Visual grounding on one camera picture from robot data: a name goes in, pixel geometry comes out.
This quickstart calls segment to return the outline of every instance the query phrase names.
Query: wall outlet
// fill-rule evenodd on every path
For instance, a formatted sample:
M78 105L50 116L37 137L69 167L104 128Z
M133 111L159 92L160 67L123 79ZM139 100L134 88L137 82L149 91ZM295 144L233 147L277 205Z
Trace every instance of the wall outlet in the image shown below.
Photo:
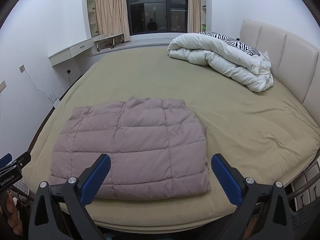
M25 71L26 69L24 68L24 65L22 65L21 67L20 67L20 71L21 71L21 73L23 72L23 71Z
M3 80L1 83L0 83L0 92L6 87L6 83L5 81Z

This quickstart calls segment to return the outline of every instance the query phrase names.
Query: curtain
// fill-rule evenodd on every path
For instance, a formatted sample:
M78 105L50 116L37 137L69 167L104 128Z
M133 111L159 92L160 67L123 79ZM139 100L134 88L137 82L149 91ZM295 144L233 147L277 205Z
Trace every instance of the curtain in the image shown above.
M201 29L201 0L188 0L188 33Z
M130 40L126 0L95 0L98 28L106 36L124 34L124 41Z

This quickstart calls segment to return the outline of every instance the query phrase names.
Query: bed sheet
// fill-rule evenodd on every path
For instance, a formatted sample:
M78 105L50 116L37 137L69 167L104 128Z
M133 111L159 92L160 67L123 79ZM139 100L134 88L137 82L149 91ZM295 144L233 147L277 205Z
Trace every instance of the bed sheet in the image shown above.
M31 162L22 170L36 192L49 180L53 145L62 125L80 106L140 98L185 100L207 128L208 159L221 153L244 177L259 183L291 182L312 161L320 130L301 103L277 80L254 93L211 67L170 58L166 46L109 52L65 95L44 126ZM136 233L192 229L232 213L220 184L210 172L211 192L158 201L95 199L86 206L98 225Z

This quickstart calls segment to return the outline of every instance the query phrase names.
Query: desk drawer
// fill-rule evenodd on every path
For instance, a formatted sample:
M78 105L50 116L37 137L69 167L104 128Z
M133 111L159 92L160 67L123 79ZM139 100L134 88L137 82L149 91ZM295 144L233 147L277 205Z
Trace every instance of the desk drawer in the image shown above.
M70 55L71 55L71 57L75 57L76 55L80 54L81 52L83 52L87 49L90 49L93 46L94 46L93 40L81 42L81 43L76 44L76 45L69 48Z
M51 65L54 66L54 65L59 64L62 61L66 61L70 58L71 58L71 56L70 56L69 49L64 49L64 50L50 56L49 60L51 62Z

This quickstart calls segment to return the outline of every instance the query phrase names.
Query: upholstered headboard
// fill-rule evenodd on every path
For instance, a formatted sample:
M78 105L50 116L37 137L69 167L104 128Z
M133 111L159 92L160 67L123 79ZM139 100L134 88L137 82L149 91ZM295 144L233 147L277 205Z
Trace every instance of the upholstered headboard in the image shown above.
M278 27L248 20L242 23L240 41L269 53L273 76L320 125L319 48Z

